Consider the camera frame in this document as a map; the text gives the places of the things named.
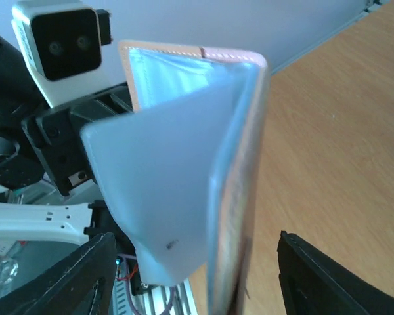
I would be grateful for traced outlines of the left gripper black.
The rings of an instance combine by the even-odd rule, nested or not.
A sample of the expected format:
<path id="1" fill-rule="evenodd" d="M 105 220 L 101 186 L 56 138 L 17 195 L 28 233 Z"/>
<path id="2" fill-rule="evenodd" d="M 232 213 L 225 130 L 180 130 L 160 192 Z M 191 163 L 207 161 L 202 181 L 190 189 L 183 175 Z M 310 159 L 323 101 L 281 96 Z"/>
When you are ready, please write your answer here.
<path id="1" fill-rule="evenodd" d="M 22 130 L 57 190 L 68 196 L 94 178 L 80 139 L 81 128 L 132 111 L 129 89 L 121 83 L 31 115 L 22 121 Z"/>

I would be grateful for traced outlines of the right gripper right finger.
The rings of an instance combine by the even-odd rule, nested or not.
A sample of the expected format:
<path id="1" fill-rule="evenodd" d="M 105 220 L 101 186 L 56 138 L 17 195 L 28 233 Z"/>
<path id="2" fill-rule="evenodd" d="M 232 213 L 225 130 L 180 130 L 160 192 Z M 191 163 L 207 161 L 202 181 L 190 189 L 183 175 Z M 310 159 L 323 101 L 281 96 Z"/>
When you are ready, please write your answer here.
<path id="1" fill-rule="evenodd" d="M 394 315 L 394 297 L 365 282 L 297 234 L 282 231 L 277 253 L 287 314 Z"/>

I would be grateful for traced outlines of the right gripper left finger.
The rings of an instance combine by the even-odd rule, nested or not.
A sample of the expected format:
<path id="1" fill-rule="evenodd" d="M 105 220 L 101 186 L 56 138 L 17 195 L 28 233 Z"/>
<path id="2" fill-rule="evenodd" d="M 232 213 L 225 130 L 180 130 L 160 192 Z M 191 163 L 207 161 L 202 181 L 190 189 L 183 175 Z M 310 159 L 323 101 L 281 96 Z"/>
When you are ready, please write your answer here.
<path id="1" fill-rule="evenodd" d="M 107 314 L 116 241 L 98 234 L 36 279 L 0 298 L 0 314 Z"/>

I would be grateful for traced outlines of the pink card holder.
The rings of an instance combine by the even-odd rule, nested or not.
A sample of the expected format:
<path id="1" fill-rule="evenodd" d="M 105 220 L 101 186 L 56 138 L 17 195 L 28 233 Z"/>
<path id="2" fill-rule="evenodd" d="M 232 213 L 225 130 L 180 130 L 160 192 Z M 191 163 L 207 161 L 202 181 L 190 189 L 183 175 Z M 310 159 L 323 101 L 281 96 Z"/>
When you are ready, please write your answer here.
<path id="1" fill-rule="evenodd" d="M 123 40 L 133 105 L 81 140 L 142 280 L 174 286 L 207 266 L 209 314 L 240 314 L 270 73 L 253 51 Z"/>

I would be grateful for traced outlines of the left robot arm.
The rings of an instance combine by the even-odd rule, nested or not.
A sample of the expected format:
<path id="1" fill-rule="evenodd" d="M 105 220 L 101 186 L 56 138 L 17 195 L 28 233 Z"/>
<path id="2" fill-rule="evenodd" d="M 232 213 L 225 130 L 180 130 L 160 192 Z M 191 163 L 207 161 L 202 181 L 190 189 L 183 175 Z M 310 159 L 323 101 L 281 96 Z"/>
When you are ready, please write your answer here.
<path id="1" fill-rule="evenodd" d="M 0 36 L 0 185 L 28 188 L 49 175 L 57 193 L 75 203 L 97 198 L 75 132 L 79 114 L 50 110 L 25 68 L 22 54 Z"/>

